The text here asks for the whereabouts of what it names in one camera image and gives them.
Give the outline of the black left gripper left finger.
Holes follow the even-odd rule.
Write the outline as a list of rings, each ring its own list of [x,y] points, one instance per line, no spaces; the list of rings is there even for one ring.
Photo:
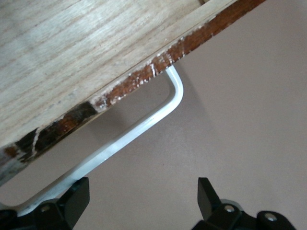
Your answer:
[[[75,182],[59,199],[42,202],[18,218],[20,230],[71,230],[90,201],[89,179]]]

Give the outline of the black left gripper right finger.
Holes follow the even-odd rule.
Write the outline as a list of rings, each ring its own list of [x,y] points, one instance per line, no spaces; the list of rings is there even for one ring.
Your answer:
[[[194,230],[256,230],[256,219],[237,205],[223,203],[208,178],[198,179],[198,205],[203,220]]]

